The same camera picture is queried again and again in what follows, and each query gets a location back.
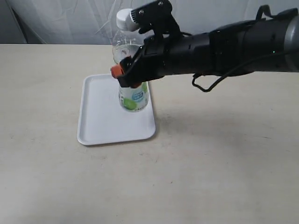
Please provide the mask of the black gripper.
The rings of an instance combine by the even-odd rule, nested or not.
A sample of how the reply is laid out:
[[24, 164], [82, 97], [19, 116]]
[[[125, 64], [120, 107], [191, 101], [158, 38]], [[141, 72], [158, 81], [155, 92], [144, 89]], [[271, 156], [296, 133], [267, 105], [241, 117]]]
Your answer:
[[113, 46], [115, 65], [111, 75], [120, 86], [137, 88], [142, 83], [172, 75], [168, 60], [171, 39], [155, 37], [144, 39], [144, 45]]

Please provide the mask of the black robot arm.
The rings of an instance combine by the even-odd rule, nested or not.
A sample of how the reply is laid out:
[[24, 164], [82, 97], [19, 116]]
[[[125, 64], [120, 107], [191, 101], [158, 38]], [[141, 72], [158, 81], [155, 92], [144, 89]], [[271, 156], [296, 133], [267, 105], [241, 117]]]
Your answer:
[[111, 68], [122, 87], [134, 87], [170, 75], [227, 77], [255, 71], [299, 70], [299, 11], [272, 15], [261, 6], [256, 18], [217, 28], [209, 33], [185, 35], [170, 9], [152, 3], [133, 11], [140, 32], [154, 31], [134, 56]]

